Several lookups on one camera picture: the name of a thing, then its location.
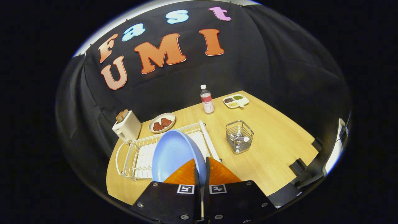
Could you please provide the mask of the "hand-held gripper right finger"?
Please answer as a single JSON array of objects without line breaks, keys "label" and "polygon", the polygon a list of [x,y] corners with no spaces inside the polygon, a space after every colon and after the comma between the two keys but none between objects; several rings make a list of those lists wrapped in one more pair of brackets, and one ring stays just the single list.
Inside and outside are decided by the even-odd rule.
[{"label": "hand-held gripper right finger", "polygon": [[204,219],[208,223],[262,223],[277,208],[253,181],[211,184],[215,175],[210,157],[206,158]]}]

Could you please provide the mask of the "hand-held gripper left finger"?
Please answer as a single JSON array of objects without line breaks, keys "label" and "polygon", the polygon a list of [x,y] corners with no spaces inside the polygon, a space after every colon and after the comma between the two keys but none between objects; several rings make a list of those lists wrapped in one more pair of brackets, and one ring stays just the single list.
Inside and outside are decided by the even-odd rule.
[{"label": "hand-held gripper left finger", "polygon": [[193,167],[193,184],[152,181],[130,211],[153,223],[197,223],[201,220],[199,173]]}]

